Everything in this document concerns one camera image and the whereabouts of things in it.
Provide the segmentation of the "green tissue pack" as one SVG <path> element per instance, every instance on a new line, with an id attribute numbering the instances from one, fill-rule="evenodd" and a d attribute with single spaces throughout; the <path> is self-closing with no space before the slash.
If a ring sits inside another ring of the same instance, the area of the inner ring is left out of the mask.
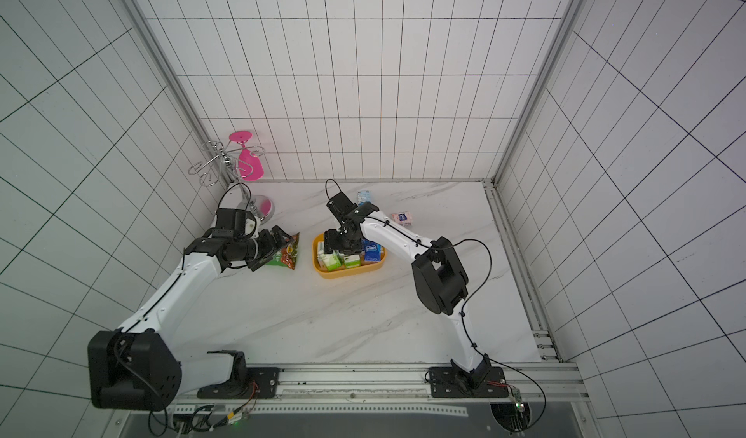
<path id="1" fill-rule="evenodd" d="M 324 253 L 324 262 L 326 263 L 324 272 L 334 272 L 344 267 L 337 253 Z"/>
<path id="2" fill-rule="evenodd" d="M 341 255 L 340 258 L 346 269 L 361 267 L 361 263 L 363 262 L 359 253 L 356 255 Z"/>

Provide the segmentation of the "dark blue tissue pack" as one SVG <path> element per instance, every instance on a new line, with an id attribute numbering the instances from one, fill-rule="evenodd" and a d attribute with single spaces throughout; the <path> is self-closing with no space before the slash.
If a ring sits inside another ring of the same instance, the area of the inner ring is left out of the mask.
<path id="1" fill-rule="evenodd" d="M 363 241 L 363 261 L 366 264 L 373 264 L 382 261 L 382 247 L 372 241 Z"/>

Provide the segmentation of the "yellow plastic storage box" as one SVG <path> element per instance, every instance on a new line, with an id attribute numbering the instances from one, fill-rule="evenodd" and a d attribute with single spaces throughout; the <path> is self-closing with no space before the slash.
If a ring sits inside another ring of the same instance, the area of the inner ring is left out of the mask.
<path id="1" fill-rule="evenodd" d="M 314 268 L 325 279 L 357 276 L 377 271 L 384 266 L 387 258 L 386 250 L 383 247 L 379 249 L 379 259 L 376 261 L 368 259 L 366 253 L 359 255 L 334 253 L 332 257 L 327 257 L 324 253 L 324 234 L 319 234 L 313 242 Z"/>

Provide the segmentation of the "light blue tissue pack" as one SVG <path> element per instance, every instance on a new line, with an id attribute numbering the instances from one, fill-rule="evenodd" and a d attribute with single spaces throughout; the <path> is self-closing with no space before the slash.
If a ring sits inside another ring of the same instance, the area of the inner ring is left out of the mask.
<path id="1" fill-rule="evenodd" d="M 370 191 L 367 190 L 367 189 L 360 190 L 357 193 L 357 202 L 359 203 L 359 205 L 363 205 L 365 203 L 371 203 L 372 202 L 372 197 L 371 197 Z"/>

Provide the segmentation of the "pink tissue pack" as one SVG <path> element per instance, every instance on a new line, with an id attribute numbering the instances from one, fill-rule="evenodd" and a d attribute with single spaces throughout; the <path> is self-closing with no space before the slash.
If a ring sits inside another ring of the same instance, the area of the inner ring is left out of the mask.
<path id="1" fill-rule="evenodd" d="M 401 226 L 408 227 L 413 223 L 413 216 L 409 212 L 394 213 L 392 220 Z"/>

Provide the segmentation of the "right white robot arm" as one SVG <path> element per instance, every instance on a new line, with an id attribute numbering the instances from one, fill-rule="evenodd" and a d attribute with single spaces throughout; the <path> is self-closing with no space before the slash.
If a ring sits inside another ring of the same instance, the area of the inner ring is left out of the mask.
<path id="1" fill-rule="evenodd" d="M 379 244 L 410 263 L 415 292 L 420 302 L 450 325 L 449 333 L 458 339 L 460 350 L 448 367 L 431 367 L 425 381 L 435 398 L 508 398 L 511 389 L 503 370 L 493 367 L 487 354 L 476 352 L 467 331 L 471 327 L 465 312 L 468 276 L 447 238 L 436 240 L 410 232 L 395 223 L 371 203 L 358 205 L 342 193 L 326 204 L 339 227 L 324 232 L 326 253 L 362 251 L 366 241 Z"/>

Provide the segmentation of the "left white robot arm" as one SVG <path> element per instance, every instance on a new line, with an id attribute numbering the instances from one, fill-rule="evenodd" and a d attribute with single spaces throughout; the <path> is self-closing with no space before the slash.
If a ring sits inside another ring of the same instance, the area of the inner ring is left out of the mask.
<path id="1" fill-rule="evenodd" d="M 250 387 L 246 356 L 211 351 L 177 358 L 173 337 L 199 296 L 227 269 L 256 271 L 293 241 L 281 227 L 247 230 L 251 214 L 219 209 L 177 268 L 134 315 L 87 345 L 91 402 L 98 409 L 161 412 L 183 393 L 240 397 Z"/>

